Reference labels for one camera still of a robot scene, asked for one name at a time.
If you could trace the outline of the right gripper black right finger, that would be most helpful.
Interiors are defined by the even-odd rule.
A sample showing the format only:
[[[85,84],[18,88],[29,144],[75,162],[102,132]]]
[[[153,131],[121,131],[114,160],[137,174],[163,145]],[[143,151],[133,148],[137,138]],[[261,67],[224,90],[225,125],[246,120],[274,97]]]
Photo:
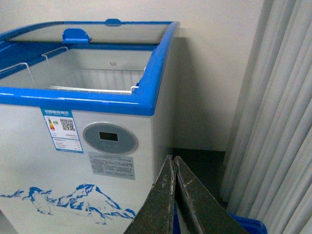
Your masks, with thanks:
[[[246,234],[200,182],[181,157],[174,158],[176,169],[175,198],[192,234]]]

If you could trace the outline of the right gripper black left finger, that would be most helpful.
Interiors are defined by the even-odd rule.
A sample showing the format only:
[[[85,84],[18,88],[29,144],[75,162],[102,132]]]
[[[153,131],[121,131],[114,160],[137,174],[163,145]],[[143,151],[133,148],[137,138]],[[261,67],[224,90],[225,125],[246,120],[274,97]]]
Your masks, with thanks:
[[[176,169],[166,156],[143,206],[125,230],[126,234],[172,234],[174,227]]]

